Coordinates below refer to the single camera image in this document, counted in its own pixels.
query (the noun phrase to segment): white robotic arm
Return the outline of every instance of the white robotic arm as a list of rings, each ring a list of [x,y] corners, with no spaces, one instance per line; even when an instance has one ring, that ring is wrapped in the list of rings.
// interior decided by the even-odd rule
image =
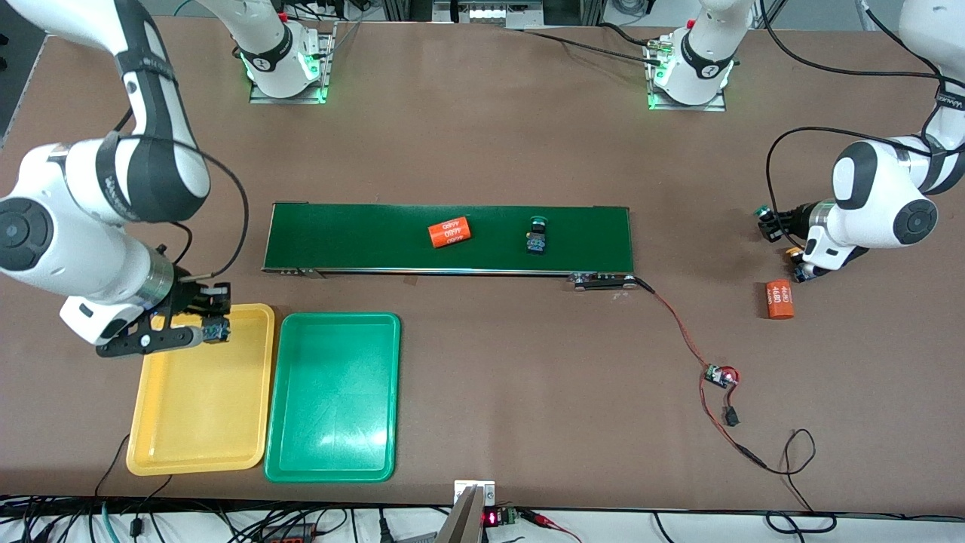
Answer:
[[[671,54],[653,84],[687,105],[708,103],[727,83],[737,51],[751,24],[754,0],[701,0],[692,28],[669,37]]]
[[[197,0],[228,27],[248,76],[272,98],[289,98],[318,80],[318,30],[282,22],[270,0]]]
[[[113,132],[24,157],[14,190],[0,199],[0,271],[68,296],[61,317],[103,356],[159,350],[152,340],[164,334],[167,348],[225,339],[227,284],[181,282],[187,271],[123,229],[187,219],[208,193],[207,168],[190,150],[194,138],[151,16],[136,0],[9,2],[41,28],[114,55],[137,127],[129,139]],[[212,319],[206,329],[171,332],[171,314],[189,308]],[[150,323],[141,329],[153,312],[166,316],[160,335]],[[127,337],[135,322],[142,335]]]
[[[961,81],[965,75],[965,3],[906,0],[899,34],[939,72]],[[835,163],[835,198],[805,204],[792,212],[758,211],[761,231],[806,240],[795,251],[795,278],[806,281],[842,266],[873,248],[897,248],[923,240],[935,228],[938,211],[927,198],[952,188],[965,175],[965,89],[945,83],[936,109],[920,136],[893,138],[921,151],[909,152],[876,141],[848,146]]]

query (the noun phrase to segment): black cable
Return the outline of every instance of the black cable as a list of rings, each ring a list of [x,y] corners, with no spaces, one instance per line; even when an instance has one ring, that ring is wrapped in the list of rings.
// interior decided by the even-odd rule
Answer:
[[[627,54],[624,54],[624,53],[618,53],[617,51],[611,51],[611,50],[609,50],[609,49],[604,49],[604,48],[601,48],[601,47],[594,47],[593,45],[587,45],[587,44],[585,44],[585,43],[574,42],[573,40],[567,40],[566,38],[560,38],[559,36],[550,36],[549,34],[541,34],[540,32],[526,32],[526,31],[521,31],[521,32],[522,32],[523,34],[528,35],[528,36],[539,36],[539,37],[545,38],[545,39],[547,39],[547,40],[553,40],[554,42],[566,43],[567,45],[573,45],[574,47],[581,47],[581,48],[587,49],[588,51],[595,51],[595,52],[597,52],[597,53],[603,53],[604,55],[610,55],[610,56],[619,57],[619,58],[626,59],[626,60],[632,60],[632,61],[636,61],[636,62],[642,62],[642,63],[644,63],[644,64],[650,64],[650,65],[653,65],[653,66],[659,66],[659,65],[660,65],[660,61],[658,61],[658,60],[656,60],[656,59],[649,59],[649,58],[644,58],[644,57],[635,57],[635,56],[633,56],[633,55],[627,55]]]
[[[786,5],[787,0],[777,0],[774,2],[774,4],[771,5],[771,14],[769,17],[767,17],[767,21],[773,23],[775,20],[777,20],[778,15],[781,14]]]
[[[623,29],[622,29],[622,28],[620,28],[620,27],[617,26],[616,24],[613,24],[612,22],[601,22],[601,23],[597,24],[596,26],[598,26],[598,27],[600,27],[600,28],[609,28],[610,30],[615,31],[617,34],[620,34],[620,37],[623,38],[624,40],[627,40],[628,42],[633,43],[634,45],[639,45],[639,46],[641,46],[641,47],[646,47],[646,46],[647,46],[647,43],[653,41],[653,39],[649,39],[649,40],[637,40],[636,38],[634,38],[634,37],[630,36],[629,34],[623,32]]]
[[[177,265],[181,261],[181,259],[184,258],[184,255],[187,254],[187,250],[191,248],[191,242],[194,242],[194,233],[191,232],[190,228],[175,220],[169,222],[168,224],[172,226],[177,226],[178,228],[183,230],[185,234],[187,234],[187,242],[184,243],[184,249],[181,250],[181,253],[178,255],[178,258],[172,261],[174,265]]]
[[[91,535],[91,543],[97,543],[97,539],[94,538],[94,503],[93,502],[91,502],[91,505],[87,510],[87,532]]]
[[[321,512],[321,515],[318,515],[318,518],[315,519],[315,531],[317,532],[317,536],[328,535],[329,533],[332,533],[333,531],[335,531],[335,530],[337,530],[337,529],[345,526],[345,523],[348,522],[348,511],[345,511],[344,509],[342,509],[343,517],[342,517],[342,521],[341,521],[340,523],[338,523],[337,525],[335,525],[334,528],[331,528],[331,529],[323,529],[323,530],[319,531],[319,530],[318,530],[318,521],[320,521],[320,520],[321,520],[321,517],[324,516],[324,514],[327,513],[328,511],[331,511],[331,509],[325,509],[324,511]]]
[[[796,60],[797,62],[799,62],[799,63],[801,63],[801,64],[803,64],[803,65],[805,65],[805,66],[809,66],[809,67],[811,67],[811,68],[815,68],[815,69],[821,70],[821,71],[829,71],[829,72],[831,72],[831,73],[840,73],[840,74],[843,74],[843,75],[870,75],[870,76],[879,76],[879,77],[918,77],[918,78],[923,78],[923,79],[935,79],[935,80],[937,80],[937,81],[941,81],[941,82],[945,82],[945,83],[953,83],[953,84],[958,85],[958,86],[960,86],[960,87],[965,87],[965,83],[962,83],[961,81],[958,81],[957,79],[954,79],[954,78],[952,78],[952,77],[947,77],[947,76],[945,76],[945,75],[942,75],[942,74],[940,74],[940,73],[925,73],[925,72],[921,72],[921,71],[862,71],[862,70],[846,70],[846,69],[843,69],[843,68],[834,68],[834,67],[830,67],[830,66],[824,66],[824,65],[822,65],[822,64],[818,64],[817,62],[813,62],[813,61],[810,61],[810,60],[808,60],[808,59],[802,58],[801,56],[799,56],[799,55],[797,55],[796,53],[794,53],[794,51],[791,51],[790,49],[788,49],[787,46],[784,45],[783,42],[781,42],[781,39],[778,38],[778,35],[774,32],[774,28],[771,27],[771,23],[770,23],[770,21],[769,21],[768,18],[767,18],[767,8],[766,8],[766,6],[764,5],[764,0],[759,0],[759,2],[760,2],[760,12],[761,12],[761,14],[762,14],[762,19],[763,19],[763,21],[764,21],[764,28],[767,30],[767,34],[770,35],[771,40],[774,41],[774,44],[776,44],[777,47],[778,47],[781,51],[784,52],[784,54],[786,54],[786,55],[789,56],[790,58]]]
[[[161,486],[157,487],[157,488],[154,490],[154,492],[151,492],[150,494],[148,494],[148,496],[147,496],[146,498],[144,498],[144,501],[150,500],[151,498],[157,496],[157,494],[158,494],[159,492],[161,492],[162,490],[164,490],[164,489],[168,486],[168,484],[171,483],[171,479],[173,479],[173,478],[175,478],[173,475],[168,475],[168,478],[161,484]]]
[[[148,516],[151,517],[151,524],[154,526],[154,533],[157,534],[157,539],[159,539],[161,543],[168,543],[164,540],[164,534],[161,533],[161,528],[157,526],[157,521],[154,519],[154,512],[148,511]]]
[[[660,522],[660,515],[656,511],[653,511],[653,520],[657,521],[657,527],[660,529],[660,535],[663,535],[664,539],[667,540],[667,543],[674,543],[674,540],[671,539],[670,535],[668,535],[667,531],[664,529],[663,523]]]
[[[130,438],[130,434],[127,434],[127,435],[124,436],[124,438],[121,440],[121,444],[118,445],[118,450],[117,450],[117,452],[114,453],[114,460],[111,460],[111,465],[107,467],[107,471],[104,472],[104,475],[100,478],[100,481],[97,482],[97,486],[94,487],[94,497],[95,497],[95,498],[99,498],[99,497],[100,497],[100,485],[104,484],[104,481],[107,480],[107,475],[110,475],[110,474],[111,474],[111,471],[114,469],[114,466],[118,463],[118,458],[121,456],[121,450],[124,448],[124,444],[127,443],[127,439],[128,439],[128,438]]]
[[[133,116],[134,116],[134,108],[129,107],[127,109],[127,112],[121,118],[121,120],[118,121],[118,123],[114,126],[114,132],[120,132],[124,128],[124,125],[127,124],[127,121],[130,121],[130,118]]]
[[[316,20],[324,20],[324,19],[322,19],[322,17],[334,18],[334,19],[338,19],[338,20],[348,20],[347,18],[338,16],[338,15],[317,14],[317,13],[313,12],[312,10],[309,10],[308,8],[306,8],[306,7],[304,7],[304,6],[300,5],[300,4],[290,4],[290,5],[291,5],[293,8],[295,8],[296,11],[302,11],[302,12],[304,12],[304,13],[306,13],[306,14],[309,14],[309,15],[313,16]]]
[[[355,543],[359,543],[359,530],[355,525],[355,509],[349,509],[352,514],[352,537],[355,538]]]
[[[790,529],[778,528],[777,526],[775,526],[774,521],[772,520],[773,517],[781,517],[782,519],[784,519],[785,522],[787,522],[790,525]],[[764,522],[767,523],[768,528],[773,529],[777,533],[780,533],[783,535],[796,535],[798,540],[801,543],[807,543],[804,540],[804,535],[806,533],[810,533],[810,534],[828,533],[838,527],[838,517],[836,515],[833,515],[833,514],[819,515],[819,517],[829,519],[831,521],[831,524],[824,528],[814,528],[814,529],[801,528],[797,526],[797,523],[794,522],[794,519],[790,518],[790,516],[783,511],[767,511],[766,513],[764,513]]]
[[[914,56],[914,57],[917,58],[918,60],[922,61],[926,66],[928,66],[928,68],[931,70],[932,73],[936,73],[936,74],[941,73],[941,71],[938,70],[938,67],[935,66],[934,63],[932,63],[930,60],[924,58],[922,55],[916,53],[915,51],[909,49],[909,48],[908,48],[908,45],[905,45],[905,42],[904,42],[903,39],[899,38],[899,37],[897,36],[897,34],[895,34],[894,32],[892,32],[892,30],[891,30],[890,28],[888,28],[887,26],[885,26],[885,23],[881,22],[881,20],[878,19],[877,16],[875,16],[875,14],[874,14],[874,12],[871,10],[871,8],[867,8],[867,9],[865,10],[865,13],[868,15],[868,18],[871,19],[871,22],[873,22],[875,26],[877,26],[882,32],[885,33],[885,36],[888,36],[889,38],[891,38],[892,41],[895,42],[895,43],[897,43],[898,45],[900,45],[902,49],[908,51],[908,53],[910,53],[912,56]],[[945,82],[942,81],[942,82],[941,82],[941,85],[944,87],[944,86],[945,86]]]
[[[787,450],[790,448],[791,440],[787,440],[785,442],[785,449],[783,454],[784,465],[785,465],[785,469],[787,470],[790,470],[790,456],[788,455]],[[797,498],[797,500],[800,501],[802,505],[807,507],[809,511],[814,513],[814,508],[811,507],[811,504],[808,502],[808,500],[804,497],[803,494],[801,494],[801,491],[797,489],[797,485],[794,484],[794,479],[792,478],[791,473],[787,475],[787,484],[789,484],[791,490],[794,491],[794,496]]]
[[[218,169],[223,171],[225,175],[231,178],[232,182],[234,183],[234,186],[236,186],[238,189],[238,194],[241,196],[241,206],[244,212],[244,218],[241,225],[241,237],[240,239],[238,239],[238,245],[234,249],[234,254],[232,254],[231,259],[228,260],[228,264],[224,265],[218,271],[213,271],[211,273],[205,274],[204,278],[217,277],[218,275],[221,275],[222,273],[226,272],[228,268],[230,268],[232,264],[234,264],[234,261],[237,260],[238,255],[241,254],[241,248],[244,246],[245,238],[248,236],[248,221],[249,221],[249,213],[250,213],[250,210],[248,207],[248,193],[245,192],[244,186],[241,184],[241,180],[238,178],[238,176],[235,175],[234,172],[228,166],[222,163],[221,160],[218,160],[217,158],[212,157],[211,155],[209,155],[208,153],[205,153],[201,149],[197,149],[192,145],[188,145],[176,139],[172,139],[169,137],[162,137],[162,136],[145,135],[145,134],[130,134],[130,135],[121,136],[119,138],[119,141],[123,141],[126,139],[157,141],[157,142],[170,143],[172,145],[176,145],[187,151],[192,151],[194,153],[197,153],[198,155],[201,155],[205,160],[217,166]]]

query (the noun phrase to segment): cable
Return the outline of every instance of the cable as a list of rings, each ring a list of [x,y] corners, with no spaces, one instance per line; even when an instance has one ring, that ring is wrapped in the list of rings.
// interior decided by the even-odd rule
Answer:
[[[188,228],[187,226],[185,226],[185,225],[183,225],[183,224],[181,224],[180,222],[177,222],[177,221],[175,221],[175,220],[169,222],[168,224],[170,224],[170,225],[172,225],[172,226],[177,226],[178,228],[180,228],[181,230],[183,230],[183,231],[187,234],[187,242],[184,243],[184,249],[181,250],[181,253],[178,255],[178,258],[174,259],[174,261],[172,262],[172,263],[176,266],[176,265],[181,261],[181,259],[184,258],[184,255],[187,254],[187,250],[188,250],[189,248],[191,248],[191,242],[194,241],[194,233],[191,232],[191,229],[190,229],[190,228]]]
[[[524,509],[522,507],[516,507],[516,511],[519,512],[519,517],[526,522],[535,524],[540,528],[552,529],[554,531],[561,531],[562,533],[569,535],[573,539],[576,539],[578,543],[583,543],[583,540],[580,539],[579,535],[576,535],[572,531],[569,531],[568,529],[565,529],[562,526],[556,524],[555,522],[553,522],[552,519],[550,519],[546,515],[542,515],[542,514],[536,513],[536,511],[532,509]]]
[[[319,530],[319,529],[318,529],[318,521],[320,521],[320,520],[321,520],[321,517],[323,517],[323,516],[325,515],[325,513],[329,512],[329,511],[331,511],[331,509],[325,509],[324,511],[321,512],[320,515],[318,515],[318,518],[315,519],[315,532],[316,532],[316,537],[321,537],[322,535],[327,535],[327,534],[329,534],[329,533],[332,533],[333,531],[335,531],[335,530],[337,530],[337,529],[345,526],[345,523],[348,522],[348,511],[345,511],[344,509],[342,509],[342,514],[343,514],[344,516],[342,517],[342,521],[341,521],[340,523],[338,523],[337,525],[335,525],[334,528]]]
[[[610,55],[610,56],[614,56],[614,57],[618,57],[618,58],[622,58],[622,59],[626,59],[626,60],[632,60],[632,61],[636,61],[636,62],[642,62],[642,63],[644,63],[644,64],[650,64],[650,65],[652,65],[652,66],[659,66],[659,65],[660,65],[660,61],[658,61],[658,60],[656,60],[656,59],[649,59],[649,58],[644,58],[644,57],[635,57],[635,56],[633,56],[633,55],[627,55],[627,54],[624,54],[624,53],[618,53],[617,51],[611,51],[611,50],[609,50],[609,49],[603,49],[603,48],[601,48],[601,47],[594,47],[593,45],[587,45],[587,44],[585,44],[585,43],[574,42],[573,40],[567,40],[566,38],[560,38],[560,37],[558,37],[558,36],[550,36],[549,34],[541,34],[540,32],[526,32],[526,31],[524,31],[524,30],[522,30],[522,31],[520,31],[520,32],[522,32],[523,34],[526,34],[526,35],[528,35],[528,36],[539,36],[539,37],[545,38],[545,39],[547,39],[547,40],[553,40],[554,42],[565,43],[565,44],[567,44],[567,45],[573,45],[574,47],[580,47],[580,48],[583,48],[583,49],[587,49],[588,51],[594,51],[594,52],[597,52],[597,53],[602,53],[602,54],[604,54],[604,55]]]
[[[772,520],[772,517],[775,517],[775,516],[781,517],[782,519],[784,519],[790,525],[790,529],[778,528],[777,526],[775,526],[774,521]],[[800,543],[807,543],[804,540],[804,534],[806,533],[811,533],[811,534],[828,533],[838,527],[838,517],[836,515],[829,514],[826,516],[822,516],[822,518],[830,519],[831,524],[824,528],[807,529],[807,528],[801,528],[797,526],[797,523],[794,522],[794,519],[790,518],[790,516],[783,511],[767,511],[766,513],[764,513],[764,522],[767,523],[768,528],[773,529],[777,533],[780,533],[783,535],[797,535],[797,538],[800,541]]]
[[[114,532],[114,527],[111,526],[110,515],[107,514],[107,501],[102,501],[100,503],[100,518],[104,521],[104,528],[107,529],[107,536],[111,538],[114,543],[121,543],[118,539],[118,534]]]
[[[349,509],[352,514],[352,537],[355,538],[355,543],[359,543],[359,530],[358,526],[355,525],[355,509]]]
[[[338,20],[348,20],[348,19],[346,19],[345,17],[338,16],[338,15],[317,14],[317,13],[313,12],[312,10],[309,10],[308,8],[302,6],[301,4],[289,4],[289,5],[292,6],[297,12],[298,12],[298,11],[301,11],[301,12],[304,12],[304,13],[306,13],[306,14],[309,14],[309,15],[313,16],[313,17],[315,18],[315,20],[325,20],[325,19],[323,19],[323,17],[325,17],[325,18],[335,18],[335,19],[338,19]]]
[[[565,533],[566,535],[569,535],[569,536],[572,537],[573,539],[576,539],[576,541],[577,541],[578,543],[583,543],[583,540],[580,539],[580,536],[579,536],[579,535],[576,535],[575,533],[573,533],[572,531],[569,531],[568,529],[560,528],[559,526],[556,526],[556,525],[554,525],[554,527],[551,528],[551,529],[554,529],[555,531],[561,531],[561,532]]]
[[[908,48],[908,45],[905,45],[904,40],[902,40],[901,38],[899,38],[899,37],[897,36],[897,34],[895,34],[894,32],[892,32],[892,30],[891,30],[890,28],[888,28],[887,26],[885,26],[885,23],[881,22],[881,20],[878,19],[877,16],[875,16],[874,12],[873,12],[873,11],[871,10],[871,8],[868,6],[868,2],[865,2],[865,0],[861,0],[861,5],[862,5],[863,8],[865,8],[865,14],[868,15],[868,18],[871,19],[871,22],[873,22],[875,26],[877,26],[882,32],[884,32],[886,36],[888,36],[889,38],[891,38],[893,42],[895,42],[895,43],[897,43],[898,45],[900,45],[902,49],[908,51],[912,56],[914,56],[914,57],[917,58],[918,60],[922,61],[926,66],[928,66],[928,68],[931,70],[932,73],[935,73],[935,74],[941,73],[941,71],[938,70],[938,67],[935,66],[930,60],[924,58],[922,55],[920,55],[920,54],[916,53],[915,51],[909,49],[909,48]]]
[[[667,540],[667,543],[675,543],[674,540],[671,539],[670,535],[667,534],[667,530],[664,529],[663,523],[660,522],[660,515],[656,511],[653,511],[653,520],[657,521],[657,527],[660,529],[660,535],[663,535],[664,539]]]
[[[639,45],[640,47],[646,47],[646,46],[647,46],[647,43],[652,42],[652,41],[654,40],[654,38],[651,38],[651,39],[649,39],[649,40],[637,40],[636,38],[634,38],[634,37],[630,36],[629,34],[623,32],[623,29],[622,29],[622,28],[620,28],[620,27],[617,26],[616,24],[613,24],[612,22],[601,22],[601,23],[597,24],[596,26],[598,26],[598,27],[600,27],[600,28],[609,28],[610,30],[615,31],[617,34],[620,34],[620,37],[623,38],[624,40],[627,40],[628,42],[633,43],[634,45]]]
[[[125,112],[124,116],[121,118],[121,120],[118,121],[118,123],[114,126],[114,130],[113,130],[113,131],[114,131],[114,132],[120,132],[121,129],[124,128],[124,125],[127,124],[127,121],[130,121],[130,118],[133,117],[133,116],[134,116],[134,108],[133,108],[133,107],[129,107],[129,108],[127,109],[127,111]]]
[[[714,427],[717,428],[717,431],[720,432],[720,434],[724,437],[724,439],[727,440],[727,442],[730,443],[731,446],[737,449],[737,451],[740,452],[745,458],[747,458],[748,460],[750,460],[751,462],[753,462],[759,468],[761,468],[762,470],[765,470],[766,472],[774,473],[776,475],[787,476],[788,478],[790,478],[792,475],[796,475],[802,472],[804,468],[806,468],[811,463],[811,461],[814,459],[814,456],[817,454],[817,445],[814,442],[814,436],[811,434],[811,431],[809,431],[806,428],[794,430],[791,433],[790,437],[787,438],[787,441],[785,442],[784,458],[787,458],[790,444],[799,435],[804,434],[811,441],[811,455],[808,456],[808,458],[797,469],[794,469],[794,470],[791,469],[789,465],[789,461],[788,461],[788,465],[784,470],[774,470],[773,468],[768,466],[763,460],[761,460],[760,457],[758,457],[751,449],[735,441],[731,437],[731,434],[727,431],[727,428],[725,428],[724,425],[722,425],[720,421],[717,420],[717,417],[714,416],[714,414],[710,412],[710,408],[707,407],[707,399],[706,399],[706,394],[704,393],[704,390],[703,390],[703,385],[704,383],[706,383],[705,372],[707,368],[709,368],[709,364],[703,358],[703,355],[701,354],[700,350],[697,348],[697,345],[694,343],[693,338],[690,336],[690,331],[687,330],[686,325],[683,324],[683,320],[680,319],[680,316],[676,313],[676,311],[670,305],[670,303],[667,302],[662,296],[660,296],[653,287],[651,287],[648,283],[646,283],[643,279],[639,277],[635,277],[634,281],[638,285],[640,285],[641,288],[651,293],[655,298],[657,298],[660,301],[660,303],[663,304],[663,306],[668,311],[670,311],[670,313],[674,316],[674,319],[676,320],[677,327],[680,329],[680,335],[683,336],[683,340],[687,344],[687,348],[690,350],[694,358],[696,358],[697,361],[701,363],[701,367],[703,368],[703,371],[701,372],[700,380],[698,383],[698,390],[701,396],[701,407],[703,408],[703,412],[707,415],[707,418],[710,419],[710,422],[713,423]],[[799,492],[796,492],[796,487],[793,487],[793,488],[795,490],[796,496],[800,497],[801,500],[803,500],[804,497],[801,496]]]
[[[359,18],[355,19],[355,24],[353,24],[352,27],[348,29],[348,32],[345,33],[345,36],[337,43],[335,43],[335,46],[332,47],[332,52],[330,54],[334,55],[335,51],[339,50],[339,47],[341,47],[346,40],[351,38],[352,34],[358,32],[359,25],[362,23],[362,19],[364,18],[365,18],[365,12],[362,10],[359,10]]]
[[[942,75],[942,74],[940,74],[940,73],[925,73],[925,72],[921,72],[921,71],[861,71],[861,70],[846,70],[846,69],[843,69],[843,68],[834,68],[834,67],[830,67],[830,66],[824,66],[824,65],[822,65],[822,64],[818,64],[817,62],[813,62],[813,61],[810,61],[810,60],[808,60],[808,59],[802,58],[801,56],[799,56],[799,55],[797,55],[796,53],[794,53],[794,51],[791,51],[790,49],[788,49],[787,46],[784,45],[783,42],[781,42],[781,39],[778,38],[778,35],[774,32],[774,28],[771,27],[771,23],[770,23],[770,21],[768,20],[767,8],[766,8],[766,6],[764,5],[764,0],[759,0],[759,2],[760,2],[760,12],[761,12],[761,15],[762,15],[762,19],[763,19],[763,21],[764,21],[764,28],[767,30],[767,34],[770,35],[771,40],[774,41],[774,44],[776,44],[777,47],[778,47],[781,51],[784,52],[784,54],[786,54],[786,55],[789,56],[790,58],[796,60],[797,62],[799,62],[799,63],[801,63],[801,64],[803,64],[803,65],[805,65],[805,66],[809,66],[809,67],[811,67],[811,68],[815,68],[815,69],[821,70],[821,71],[829,71],[829,72],[831,72],[831,73],[840,73],[840,74],[843,74],[843,75],[870,75],[870,76],[880,76],[880,77],[918,77],[918,78],[924,78],[924,79],[935,79],[935,80],[937,80],[937,81],[941,81],[941,82],[944,82],[944,83],[953,83],[953,84],[958,85],[958,86],[960,86],[960,87],[965,87],[965,83],[962,83],[961,81],[958,81],[957,79],[954,79],[954,78],[952,78],[952,77],[947,77],[947,76],[945,76],[945,75]]]
[[[181,2],[180,5],[175,8],[175,12],[172,16],[178,16],[178,12],[180,12],[181,8],[183,8],[184,6],[187,6],[190,3],[191,3],[191,0],[184,0],[183,2]]]
[[[238,245],[234,249],[234,254],[232,254],[232,257],[228,260],[228,264],[225,264],[220,270],[212,271],[211,273],[206,273],[204,275],[192,275],[189,277],[183,277],[181,281],[190,282],[190,281],[197,281],[199,279],[211,279],[213,277],[217,277],[218,275],[221,275],[222,273],[226,272],[228,268],[230,268],[232,264],[234,264],[234,261],[237,260],[238,255],[241,254],[241,248],[244,246],[245,238],[248,236],[248,222],[249,222],[249,214],[250,214],[250,210],[248,207],[248,193],[245,192],[244,186],[241,184],[241,180],[238,178],[238,176],[235,175],[234,172],[228,166],[222,163],[221,160],[218,160],[217,158],[212,157],[211,155],[209,155],[208,153],[205,153],[201,149],[197,149],[194,146],[188,145],[176,139],[171,139],[169,137],[162,137],[162,136],[145,135],[145,134],[123,135],[118,139],[119,141],[124,141],[126,139],[138,139],[138,140],[170,143],[172,145],[176,145],[187,151],[191,151],[191,152],[197,153],[198,155],[201,155],[205,160],[217,166],[218,169],[223,171],[225,175],[231,178],[232,182],[234,183],[234,186],[236,186],[238,189],[238,195],[241,196],[241,207],[244,212],[244,218],[241,224],[241,237],[238,239]]]
[[[128,440],[129,438],[130,438],[130,434],[127,434],[127,435],[124,436],[124,438],[121,440],[121,444],[118,445],[118,450],[117,450],[117,452],[114,453],[114,460],[111,460],[111,465],[107,467],[107,471],[104,472],[104,475],[100,478],[100,481],[97,482],[97,486],[94,487],[94,497],[95,497],[95,498],[99,498],[99,497],[100,497],[100,485],[104,484],[104,481],[107,480],[107,475],[110,475],[110,474],[111,474],[111,471],[114,469],[114,466],[118,463],[118,458],[121,456],[121,449],[124,448],[124,444],[127,443],[127,440]]]
[[[154,533],[157,534],[157,539],[159,539],[161,543],[168,543],[164,540],[164,534],[161,533],[161,528],[157,527],[157,521],[154,519],[154,512],[148,511],[148,515],[151,517],[151,524],[154,526]]]

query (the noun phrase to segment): table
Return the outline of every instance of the table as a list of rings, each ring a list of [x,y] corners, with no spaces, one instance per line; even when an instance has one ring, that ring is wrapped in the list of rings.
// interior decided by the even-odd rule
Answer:
[[[250,239],[226,276],[235,301],[280,315],[392,311],[403,322],[398,461],[387,483],[271,485],[254,469],[178,475],[164,495],[444,503],[454,479],[476,477],[495,479],[499,500],[530,505],[798,508],[780,477],[706,419],[700,366],[646,292],[260,272],[276,200],[626,205],[637,272],[712,363],[741,371],[739,442],[776,465],[790,430],[809,428],[817,457],[795,482],[818,509],[965,512],[965,190],[936,198],[942,217],[924,243],[873,251],[795,287],[791,321],[764,318],[762,283],[784,274],[783,249],[760,238],[752,217],[766,199],[764,156],[782,131],[910,133],[932,84],[811,70],[752,32],[727,113],[651,112],[630,62],[484,25],[372,23],[340,50],[328,104],[249,105],[217,21],[158,25],[197,140],[251,196]],[[603,29],[554,32],[634,52]],[[880,33],[783,36],[819,62],[921,68]],[[109,56],[51,39],[0,155],[0,193],[28,149],[100,137],[125,109]],[[775,155],[783,208],[829,197],[849,143],[795,138]],[[240,224],[234,189],[212,175],[189,222],[195,246],[184,263],[196,272],[228,258]],[[167,225],[130,231],[181,243]],[[2,492],[90,494],[130,426],[139,360],[98,359],[58,320],[61,302],[0,278]],[[719,392],[708,395],[716,409]],[[806,452],[795,446],[792,456]],[[121,466],[102,492],[145,495],[159,482]]]

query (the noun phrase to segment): orange cylinder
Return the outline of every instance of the orange cylinder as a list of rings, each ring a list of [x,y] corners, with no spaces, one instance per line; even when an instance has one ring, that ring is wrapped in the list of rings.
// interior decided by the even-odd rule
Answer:
[[[767,316],[778,320],[794,317],[794,298],[787,279],[767,283]]]
[[[459,243],[473,237],[469,230],[469,221],[464,216],[429,226],[428,236],[435,248]]]

